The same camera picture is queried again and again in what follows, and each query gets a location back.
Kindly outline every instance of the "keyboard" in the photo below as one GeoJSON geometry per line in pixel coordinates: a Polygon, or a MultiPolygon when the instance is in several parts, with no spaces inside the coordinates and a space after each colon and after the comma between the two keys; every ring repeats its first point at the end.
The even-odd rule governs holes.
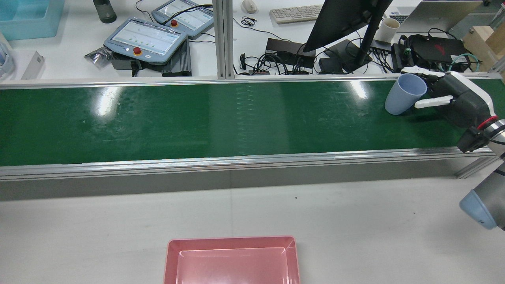
{"type": "Polygon", "coordinates": [[[319,16],[323,5],[312,5],[270,10],[270,15],[277,24],[314,21],[319,16]]]}
{"type": "Polygon", "coordinates": [[[398,23],[403,23],[408,16],[404,16],[404,15],[390,15],[389,16],[391,19],[395,19],[396,21],[398,21],[398,23]]]}

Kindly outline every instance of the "light blue bin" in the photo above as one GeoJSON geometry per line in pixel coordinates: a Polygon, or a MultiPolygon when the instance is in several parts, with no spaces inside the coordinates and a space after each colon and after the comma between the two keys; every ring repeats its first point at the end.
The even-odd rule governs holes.
{"type": "Polygon", "coordinates": [[[65,0],[0,0],[0,31],[7,40],[55,36],[65,0]]]}

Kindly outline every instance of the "pink tray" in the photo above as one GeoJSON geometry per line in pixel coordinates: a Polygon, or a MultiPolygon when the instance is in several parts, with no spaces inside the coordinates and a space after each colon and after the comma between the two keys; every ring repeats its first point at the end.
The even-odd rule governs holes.
{"type": "Polygon", "coordinates": [[[299,284],[292,236],[171,240],[164,284],[299,284]]]}

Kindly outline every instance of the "plastic tray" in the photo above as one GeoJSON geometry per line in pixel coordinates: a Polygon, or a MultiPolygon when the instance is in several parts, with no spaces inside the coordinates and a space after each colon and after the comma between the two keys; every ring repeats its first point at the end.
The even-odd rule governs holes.
{"type": "Polygon", "coordinates": [[[292,236],[171,240],[164,284],[299,284],[292,236]]]}
{"type": "Polygon", "coordinates": [[[64,4],[65,0],[0,1],[0,30],[7,40],[55,36],[64,4]]]}

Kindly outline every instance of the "black bottle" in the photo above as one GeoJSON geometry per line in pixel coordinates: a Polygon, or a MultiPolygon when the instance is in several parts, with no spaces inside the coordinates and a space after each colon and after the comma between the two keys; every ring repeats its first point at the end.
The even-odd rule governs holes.
{"type": "Polygon", "coordinates": [[[93,0],[93,3],[102,23],[110,24],[116,20],[116,13],[109,0],[93,0]]]}

